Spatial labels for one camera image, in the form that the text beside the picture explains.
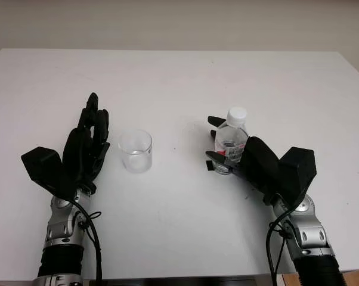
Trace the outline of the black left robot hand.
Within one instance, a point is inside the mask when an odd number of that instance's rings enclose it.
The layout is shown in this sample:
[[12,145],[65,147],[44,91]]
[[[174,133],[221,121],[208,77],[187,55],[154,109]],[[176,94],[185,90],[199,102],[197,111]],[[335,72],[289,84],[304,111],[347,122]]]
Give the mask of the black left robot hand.
[[110,143],[109,113],[98,108],[98,96],[91,93],[82,109],[76,128],[68,136],[63,151],[63,165],[68,177],[80,189],[92,195]]

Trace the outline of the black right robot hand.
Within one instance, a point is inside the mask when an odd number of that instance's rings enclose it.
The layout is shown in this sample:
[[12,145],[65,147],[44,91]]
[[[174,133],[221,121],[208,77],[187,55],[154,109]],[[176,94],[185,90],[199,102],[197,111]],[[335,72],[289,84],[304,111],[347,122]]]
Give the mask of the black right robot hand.
[[237,163],[214,151],[207,151],[206,156],[212,162],[226,167],[230,173],[247,180],[264,195],[265,205],[274,206],[280,199],[279,159],[260,138],[248,137],[241,159]]

